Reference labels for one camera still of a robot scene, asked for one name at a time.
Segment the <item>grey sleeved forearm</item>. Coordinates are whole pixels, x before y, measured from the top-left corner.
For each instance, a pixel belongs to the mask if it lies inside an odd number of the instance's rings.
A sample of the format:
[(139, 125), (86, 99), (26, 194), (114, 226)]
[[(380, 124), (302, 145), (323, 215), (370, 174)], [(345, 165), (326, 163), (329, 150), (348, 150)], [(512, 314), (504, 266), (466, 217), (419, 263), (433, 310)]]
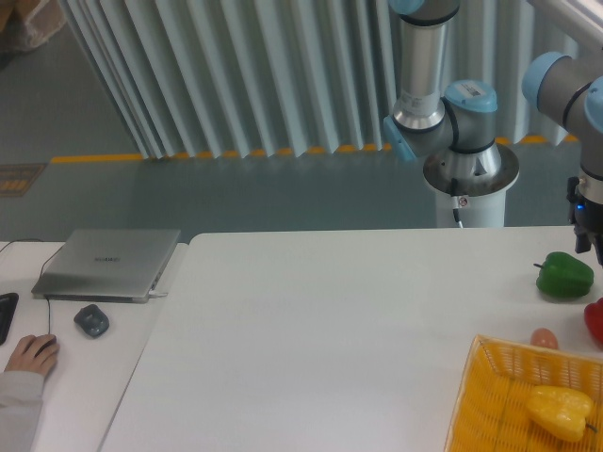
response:
[(1, 450), (30, 451), (41, 415), (44, 377), (28, 371), (1, 374)]

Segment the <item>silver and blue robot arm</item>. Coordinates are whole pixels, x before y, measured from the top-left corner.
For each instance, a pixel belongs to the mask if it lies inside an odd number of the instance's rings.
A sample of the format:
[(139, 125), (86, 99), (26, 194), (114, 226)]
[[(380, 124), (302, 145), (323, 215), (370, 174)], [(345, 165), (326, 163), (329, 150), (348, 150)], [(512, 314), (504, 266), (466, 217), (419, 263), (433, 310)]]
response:
[[(488, 84), (461, 80), (440, 89), (448, 22), (457, 1), (392, 1), (404, 23), (400, 97), (383, 121), (386, 138), (402, 160), (427, 156), (426, 182), (447, 195), (452, 210), (461, 197), (509, 188), (518, 174), (510, 151), (495, 143), (497, 95)], [(524, 97), (581, 143), (580, 171), (567, 182), (569, 221), (578, 253), (602, 251), (602, 4), (534, 1), (576, 42), (590, 50), (572, 58), (549, 52), (528, 66)]]

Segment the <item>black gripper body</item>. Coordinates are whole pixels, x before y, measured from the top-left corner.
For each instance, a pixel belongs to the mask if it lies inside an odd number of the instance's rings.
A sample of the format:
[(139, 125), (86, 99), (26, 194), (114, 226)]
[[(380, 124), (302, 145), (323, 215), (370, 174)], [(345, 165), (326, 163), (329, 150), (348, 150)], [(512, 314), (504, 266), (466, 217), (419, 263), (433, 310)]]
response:
[(594, 240), (602, 235), (602, 182), (590, 176), (572, 176), (567, 180), (569, 223), (576, 235)]

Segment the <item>person's right hand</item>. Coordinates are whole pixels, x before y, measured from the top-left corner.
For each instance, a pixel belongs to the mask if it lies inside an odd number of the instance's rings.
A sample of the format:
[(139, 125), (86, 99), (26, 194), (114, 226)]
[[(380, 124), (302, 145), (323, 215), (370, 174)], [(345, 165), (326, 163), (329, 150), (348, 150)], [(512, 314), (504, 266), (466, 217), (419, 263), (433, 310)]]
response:
[(23, 337), (11, 353), (5, 371), (31, 372), (46, 378), (57, 364), (59, 344), (56, 342), (38, 357), (35, 357), (35, 353), (41, 345), (53, 336), (53, 334), (44, 334)]

